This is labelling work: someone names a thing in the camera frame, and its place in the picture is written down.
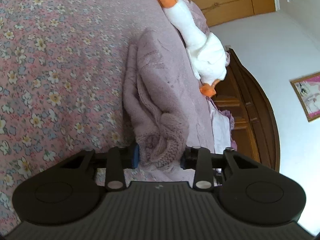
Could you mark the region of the pink knitted cardigan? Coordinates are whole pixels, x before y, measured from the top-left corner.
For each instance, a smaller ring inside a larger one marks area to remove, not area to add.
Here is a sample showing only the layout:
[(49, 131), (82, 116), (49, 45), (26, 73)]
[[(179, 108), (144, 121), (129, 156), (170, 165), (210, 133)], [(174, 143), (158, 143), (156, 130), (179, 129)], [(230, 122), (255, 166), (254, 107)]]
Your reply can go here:
[(129, 46), (123, 88), (139, 146), (144, 181), (187, 181), (180, 167), (187, 146), (214, 148), (207, 100), (200, 93), (181, 39), (146, 29)]

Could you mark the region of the dark wooden headboard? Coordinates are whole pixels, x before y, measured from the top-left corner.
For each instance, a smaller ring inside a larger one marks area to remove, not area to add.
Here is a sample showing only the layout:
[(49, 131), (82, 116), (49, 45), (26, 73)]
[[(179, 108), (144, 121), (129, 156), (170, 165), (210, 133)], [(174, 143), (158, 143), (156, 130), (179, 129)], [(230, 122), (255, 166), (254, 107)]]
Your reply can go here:
[(280, 168), (280, 140), (269, 99), (233, 49), (224, 81), (215, 87), (212, 100), (234, 118), (232, 139), (238, 152), (275, 170)]

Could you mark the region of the white goose plush toy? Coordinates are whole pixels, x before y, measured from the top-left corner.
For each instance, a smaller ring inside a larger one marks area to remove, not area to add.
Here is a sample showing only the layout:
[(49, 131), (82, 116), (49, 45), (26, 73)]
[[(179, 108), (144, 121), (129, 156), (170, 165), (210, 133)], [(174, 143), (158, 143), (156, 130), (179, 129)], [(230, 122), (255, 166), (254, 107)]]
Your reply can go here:
[(200, 92), (211, 98), (215, 86), (225, 79), (229, 56), (220, 40), (202, 32), (183, 0), (158, 0), (170, 23), (180, 32), (193, 73), (201, 81)]

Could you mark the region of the pink floral bed sheet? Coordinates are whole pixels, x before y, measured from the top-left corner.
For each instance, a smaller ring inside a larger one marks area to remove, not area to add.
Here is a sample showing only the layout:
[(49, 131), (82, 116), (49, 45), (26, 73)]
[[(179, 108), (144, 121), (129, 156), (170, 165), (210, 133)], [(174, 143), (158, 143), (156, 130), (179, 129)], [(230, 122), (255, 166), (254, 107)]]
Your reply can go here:
[(12, 194), (22, 181), (134, 138), (123, 80), (129, 42), (145, 29), (182, 63), (188, 145), (213, 149), (207, 100), (157, 0), (1, 0), (1, 235), (20, 223)]

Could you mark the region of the framed wall picture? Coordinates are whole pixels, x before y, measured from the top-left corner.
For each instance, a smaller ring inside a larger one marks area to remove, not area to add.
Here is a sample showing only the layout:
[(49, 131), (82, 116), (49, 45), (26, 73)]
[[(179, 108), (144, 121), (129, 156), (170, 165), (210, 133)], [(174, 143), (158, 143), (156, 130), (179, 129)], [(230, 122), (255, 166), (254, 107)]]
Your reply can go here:
[(308, 122), (320, 115), (320, 72), (290, 80)]

